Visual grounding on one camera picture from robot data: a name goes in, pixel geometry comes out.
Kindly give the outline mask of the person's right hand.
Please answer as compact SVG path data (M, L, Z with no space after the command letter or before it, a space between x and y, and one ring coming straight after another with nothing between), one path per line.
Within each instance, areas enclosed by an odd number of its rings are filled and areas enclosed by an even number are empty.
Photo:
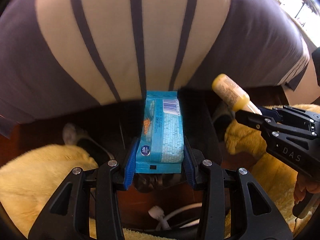
M318 181L298 173L293 192L295 203L298 204L301 202L305 198L307 192L317 194L319 193L319 189L320 185Z

